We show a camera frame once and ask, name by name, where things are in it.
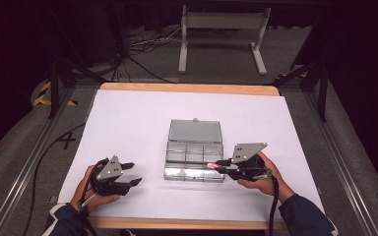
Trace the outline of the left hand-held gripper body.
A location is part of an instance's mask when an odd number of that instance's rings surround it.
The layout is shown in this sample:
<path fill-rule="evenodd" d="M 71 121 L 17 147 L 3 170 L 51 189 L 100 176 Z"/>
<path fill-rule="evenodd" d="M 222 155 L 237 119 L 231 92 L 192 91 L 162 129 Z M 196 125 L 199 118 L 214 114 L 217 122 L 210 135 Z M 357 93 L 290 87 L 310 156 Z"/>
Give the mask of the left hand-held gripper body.
<path fill-rule="evenodd" d="M 125 171 L 121 168 L 121 164 L 117 155 L 100 161 L 91 174 L 93 190 L 101 196 L 125 196 L 130 188 L 126 183 L 116 181 Z"/>

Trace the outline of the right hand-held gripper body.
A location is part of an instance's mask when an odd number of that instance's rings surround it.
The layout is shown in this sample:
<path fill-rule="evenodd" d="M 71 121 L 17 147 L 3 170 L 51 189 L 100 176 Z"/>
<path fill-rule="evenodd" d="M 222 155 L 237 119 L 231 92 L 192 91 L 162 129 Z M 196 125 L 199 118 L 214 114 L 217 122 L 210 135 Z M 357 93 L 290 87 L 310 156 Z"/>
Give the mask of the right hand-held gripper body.
<path fill-rule="evenodd" d="M 232 180 L 256 181 L 272 175 L 272 170 L 265 165 L 265 161 L 258 155 L 268 144 L 251 143 L 237 144 L 232 155 L 232 165 L 236 165 L 238 173 L 227 174 Z"/>

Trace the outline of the small colourful pieces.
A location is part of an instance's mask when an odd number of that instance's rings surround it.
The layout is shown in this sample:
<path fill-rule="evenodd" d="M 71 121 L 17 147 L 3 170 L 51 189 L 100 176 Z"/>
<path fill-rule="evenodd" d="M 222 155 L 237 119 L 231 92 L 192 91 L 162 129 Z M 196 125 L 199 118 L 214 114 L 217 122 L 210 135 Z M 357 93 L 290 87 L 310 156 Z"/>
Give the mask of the small colourful pieces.
<path fill-rule="evenodd" d="M 167 154 L 183 153 L 183 154 L 201 154 L 201 155 L 217 155 L 222 156 L 222 152 L 218 149 L 168 149 Z"/>

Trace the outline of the transparent grey compartment box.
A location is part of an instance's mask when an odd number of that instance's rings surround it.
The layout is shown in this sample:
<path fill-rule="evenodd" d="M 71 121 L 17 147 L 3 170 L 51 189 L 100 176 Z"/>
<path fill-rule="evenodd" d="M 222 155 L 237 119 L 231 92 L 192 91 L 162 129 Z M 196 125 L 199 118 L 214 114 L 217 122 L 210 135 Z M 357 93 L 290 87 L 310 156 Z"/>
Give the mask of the transparent grey compartment box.
<path fill-rule="evenodd" d="M 218 121 L 173 119 L 170 122 L 166 150 L 218 149 L 222 156 L 170 153 L 165 155 L 163 178 L 174 181 L 221 183 L 224 176 L 207 167 L 223 159 L 221 124 Z"/>

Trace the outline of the person's left hand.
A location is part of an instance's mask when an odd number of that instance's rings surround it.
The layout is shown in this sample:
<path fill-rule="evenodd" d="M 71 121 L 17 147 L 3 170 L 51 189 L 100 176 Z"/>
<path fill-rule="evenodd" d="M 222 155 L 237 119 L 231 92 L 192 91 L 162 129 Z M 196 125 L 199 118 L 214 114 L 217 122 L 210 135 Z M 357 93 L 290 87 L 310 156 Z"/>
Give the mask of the person's left hand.
<path fill-rule="evenodd" d="M 87 181 L 92 173 L 93 166 L 89 166 L 85 172 L 83 179 L 79 182 L 75 194 L 70 202 L 70 205 L 77 211 L 81 211 L 81 207 L 79 206 L 79 202 L 83 200 L 88 200 L 92 198 L 86 208 L 88 212 L 92 212 L 100 206 L 108 205 L 114 203 L 120 199 L 119 195 L 110 195 L 110 196 L 101 196 L 96 194 L 90 186 L 87 185 Z"/>

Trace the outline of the person's right hand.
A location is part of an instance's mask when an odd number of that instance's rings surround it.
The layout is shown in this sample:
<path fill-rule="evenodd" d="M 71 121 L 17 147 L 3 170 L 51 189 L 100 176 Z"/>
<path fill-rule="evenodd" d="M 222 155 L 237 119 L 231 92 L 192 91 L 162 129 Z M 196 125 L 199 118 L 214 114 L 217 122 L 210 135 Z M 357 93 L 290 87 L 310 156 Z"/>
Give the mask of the person's right hand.
<path fill-rule="evenodd" d="M 285 182 L 283 179 L 279 169 L 276 167 L 276 165 L 268 158 L 266 155 L 262 152 L 259 152 L 258 155 L 265 161 L 265 165 L 270 168 L 273 172 L 273 176 L 278 180 L 279 183 L 279 200 L 280 202 L 284 202 L 288 198 L 290 198 L 294 191 L 292 188 Z M 237 181 L 237 183 L 245 188 L 248 189 L 258 189 L 262 193 L 266 195 L 272 196 L 275 191 L 274 183 L 272 181 L 272 178 L 267 179 L 259 179 L 255 182 L 247 181 L 240 179 Z"/>

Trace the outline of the white paper sheet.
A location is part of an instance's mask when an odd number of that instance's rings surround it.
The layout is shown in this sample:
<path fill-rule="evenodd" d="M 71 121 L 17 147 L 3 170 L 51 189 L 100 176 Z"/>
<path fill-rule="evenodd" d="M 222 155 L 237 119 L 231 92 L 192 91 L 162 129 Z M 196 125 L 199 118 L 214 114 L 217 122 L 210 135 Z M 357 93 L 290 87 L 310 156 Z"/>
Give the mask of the white paper sheet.
<path fill-rule="evenodd" d="M 221 183 L 164 179 L 166 142 L 174 119 L 219 122 L 225 157 L 237 144 L 266 143 L 265 154 L 288 185 L 315 205 L 321 203 L 283 97 L 104 89 L 95 95 L 60 202 L 71 200 L 88 166 L 117 155 L 134 165 L 121 179 L 137 178 L 140 183 L 119 201 L 95 210 L 95 217 L 268 220 L 272 197 L 231 179 Z"/>

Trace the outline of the black metal stand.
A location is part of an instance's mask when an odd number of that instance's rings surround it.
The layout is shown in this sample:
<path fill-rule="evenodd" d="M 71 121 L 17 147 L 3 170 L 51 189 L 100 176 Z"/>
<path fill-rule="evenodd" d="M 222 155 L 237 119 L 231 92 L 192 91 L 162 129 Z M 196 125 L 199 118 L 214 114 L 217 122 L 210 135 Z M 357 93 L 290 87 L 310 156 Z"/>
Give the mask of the black metal stand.
<path fill-rule="evenodd" d="M 305 74 L 303 81 L 300 83 L 300 89 L 302 91 L 311 92 L 316 85 L 319 85 L 318 100 L 317 100 L 317 113 L 320 119 L 326 121 L 326 100 L 328 91 L 328 74 L 324 63 L 313 62 L 307 65 L 303 65 L 298 69 L 290 72 L 287 75 L 279 75 L 273 82 L 272 86 L 279 87 L 294 78 L 298 78 L 302 74 Z"/>
<path fill-rule="evenodd" d="M 107 80 L 96 72 L 92 72 L 69 59 L 58 57 L 53 61 L 50 71 L 50 119 L 54 118 L 59 110 L 68 103 L 68 96 L 76 87 L 81 76 L 90 79 L 97 85 L 107 83 Z"/>

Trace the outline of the aluminium floor rail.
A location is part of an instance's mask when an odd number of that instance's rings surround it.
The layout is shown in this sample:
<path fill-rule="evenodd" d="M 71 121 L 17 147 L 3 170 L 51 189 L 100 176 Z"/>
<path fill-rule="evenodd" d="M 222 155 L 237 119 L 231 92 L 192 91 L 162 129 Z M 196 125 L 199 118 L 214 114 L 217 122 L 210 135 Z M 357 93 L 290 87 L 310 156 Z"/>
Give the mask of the aluminium floor rail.
<path fill-rule="evenodd" d="M 317 108 L 316 98 L 311 92 L 305 92 L 304 98 L 311 109 L 312 115 L 316 120 L 316 123 L 322 133 L 325 143 L 328 146 L 330 158 L 333 161 L 336 172 L 342 182 L 345 189 L 346 196 L 353 208 L 353 211 L 359 221 L 359 224 L 363 230 L 364 236 L 378 236 L 378 229 L 371 217 L 371 214 L 357 188 L 351 173 L 349 172 L 347 165 L 343 159 L 343 156 L 334 140 L 334 137 L 326 122 L 320 117 Z"/>
<path fill-rule="evenodd" d="M 5 195 L 5 199 L 0 205 L 0 236 L 24 194 L 24 191 L 28 187 L 35 169 L 38 167 L 39 160 L 43 157 L 51 133 L 73 92 L 74 90 L 72 88 L 66 88 L 60 93 L 60 95 L 52 99 L 53 103 L 48 113 L 48 117 L 41 121 L 43 127 L 39 134 L 33 138 L 31 151 L 27 154 L 22 168 L 14 177 L 10 190 Z"/>

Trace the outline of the white metal stand frame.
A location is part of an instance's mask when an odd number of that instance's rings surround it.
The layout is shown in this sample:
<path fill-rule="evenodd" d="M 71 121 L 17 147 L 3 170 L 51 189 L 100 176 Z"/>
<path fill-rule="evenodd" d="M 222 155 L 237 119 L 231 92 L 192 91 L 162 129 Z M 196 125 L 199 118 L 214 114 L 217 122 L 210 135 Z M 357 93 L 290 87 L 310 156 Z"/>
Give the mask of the white metal stand frame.
<path fill-rule="evenodd" d="M 271 15 L 271 8 L 260 13 L 207 13 L 191 12 L 187 5 L 182 7 L 181 15 L 181 46 L 178 63 L 178 72 L 186 73 L 188 57 L 188 29 L 230 29 L 230 30 L 257 30 L 258 37 L 250 43 L 250 48 L 259 71 L 265 76 L 267 69 L 260 52 L 263 37 Z"/>

